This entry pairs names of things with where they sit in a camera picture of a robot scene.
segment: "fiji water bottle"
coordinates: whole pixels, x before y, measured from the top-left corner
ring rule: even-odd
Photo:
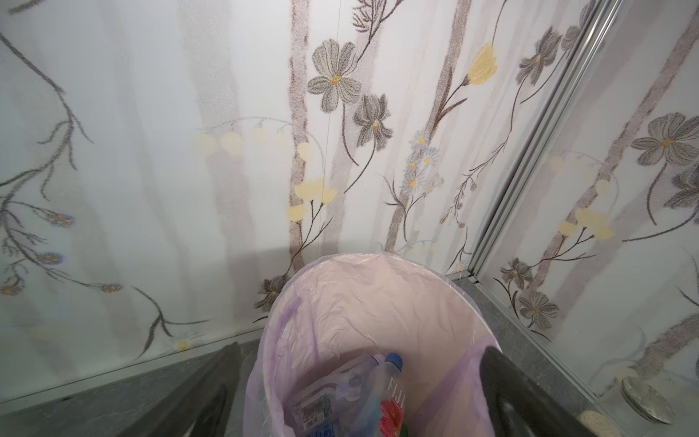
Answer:
[[[403,359],[391,353],[386,356],[385,363],[371,372],[354,417],[340,418],[341,427],[348,430],[349,437],[398,437],[401,434],[405,408],[405,390],[400,382],[402,370]]]

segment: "blue bottle cap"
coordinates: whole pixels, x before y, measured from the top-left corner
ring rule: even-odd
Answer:
[[[400,355],[396,354],[395,352],[391,352],[386,356],[386,363],[392,363],[395,367],[398,368],[399,372],[403,371],[403,359]]]

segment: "water bottle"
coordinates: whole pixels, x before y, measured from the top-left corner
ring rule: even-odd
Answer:
[[[384,360],[382,354],[361,355],[292,396],[286,410],[296,435],[337,436],[334,422],[361,398],[368,376]]]
[[[396,353],[374,368],[353,417],[340,418],[349,437],[398,437],[403,424],[405,390],[400,382],[403,359]]]

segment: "trash can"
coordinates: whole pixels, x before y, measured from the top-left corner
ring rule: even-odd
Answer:
[[[492,436],[479,365],[497,341],[444,276],[398,255],[322,257],[284,286],[247,383],[245,437],[294,437],[287,397],[362,352],[403,358],[411,437]]]

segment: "metal trim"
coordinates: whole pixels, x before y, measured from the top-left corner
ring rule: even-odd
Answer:
[[[541,156],[552,146],[554,133],[561,128],[561,121],[566,109],[571,105],[575,92],[579,89],[585,73],[594,57],[600,51],[607,32],[616,20],[622,3],[627,0],[603,0],[595,10],[585,37],[570,60],[565,73],[559,81],[553,97],[549,100],[544,115],[533,134],[528,138],[520,157],[515,164],[515,171],[498,196],[498,205],[490,214],[485,230],[479,237],[476,248],[468,265],[473,275],[478,275],[493,249],[500,233],[505,228],[517,201],[529,186],[531,176],[537,168]]]

